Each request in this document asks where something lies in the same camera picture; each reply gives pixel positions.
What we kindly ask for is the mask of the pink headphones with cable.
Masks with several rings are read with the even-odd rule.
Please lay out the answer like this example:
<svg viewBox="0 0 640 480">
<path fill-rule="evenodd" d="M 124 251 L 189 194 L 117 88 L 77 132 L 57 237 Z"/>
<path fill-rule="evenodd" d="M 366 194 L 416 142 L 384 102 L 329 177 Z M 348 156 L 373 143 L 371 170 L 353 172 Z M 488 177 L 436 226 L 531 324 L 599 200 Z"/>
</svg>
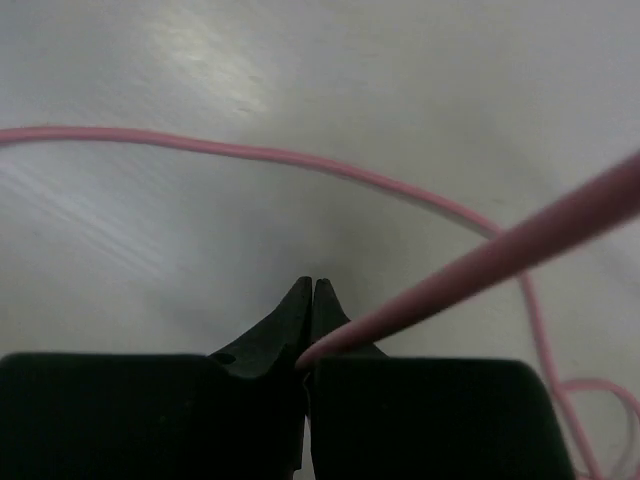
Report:
<svg viewBox="0 0 640 480">
<path fill-rule="evenodd" d="M 1 132 L 4 144 L 55 140 L 144 144 L 311 168 L 434 205 L 489 234 L 490 241 L 447 264 L 416 286 L 386 302 L 377 311 L 322 337 L 301 355 L 296 363 L 299 368 L 311 365 L 324 355 L 352 350 L 370 341 L 391 336 L 488 288 L 518 277 L 529 311 L 540 364 L 563 410 L 589 478 L 599 479 L 602 473 L 568 400 L 568 392 L 608 391 L 614 393 L 632 411 L 639 409 L 639 403 L 632 394 L 611 382 L 576 380 L 562 383 L 558 380 L 538 300 L 527 274 L 529 269 L 638 216 L 638 154 L 632 154 L 529 219 L 502 231 L 475 212 L 431 192 L 355 166 L 308 154 L 130 128 L 45 126 L 10 128 Z"/>
</svg>

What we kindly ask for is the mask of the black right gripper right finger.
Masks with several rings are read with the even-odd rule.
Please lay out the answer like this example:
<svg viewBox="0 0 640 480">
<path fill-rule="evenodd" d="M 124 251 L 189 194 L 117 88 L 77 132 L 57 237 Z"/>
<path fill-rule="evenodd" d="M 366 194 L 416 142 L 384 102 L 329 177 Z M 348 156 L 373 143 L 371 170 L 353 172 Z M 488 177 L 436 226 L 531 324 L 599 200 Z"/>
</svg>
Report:
<svg viewBox="0 0 640 480">
<path fill-rule="evenodd" d="M 319 479 L 570 479 L 546 389 L 505 359 L 390 357 L 374 345 L 310 371 Z"/>
</svg>

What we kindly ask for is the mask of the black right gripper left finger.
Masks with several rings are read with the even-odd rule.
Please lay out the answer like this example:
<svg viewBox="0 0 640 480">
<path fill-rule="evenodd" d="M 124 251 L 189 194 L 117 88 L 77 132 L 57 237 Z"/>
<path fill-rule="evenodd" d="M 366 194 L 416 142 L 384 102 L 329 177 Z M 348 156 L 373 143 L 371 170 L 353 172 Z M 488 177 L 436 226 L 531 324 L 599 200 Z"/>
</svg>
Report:
<svg viewBox="0 0 640 480">
<path fill-rule="evenodd" d="M 313 285 L 209 355 L 22 352 L 1 361 L 5 479 L 290 479 L 305 400 L 294 364 Z"/>
</svg>

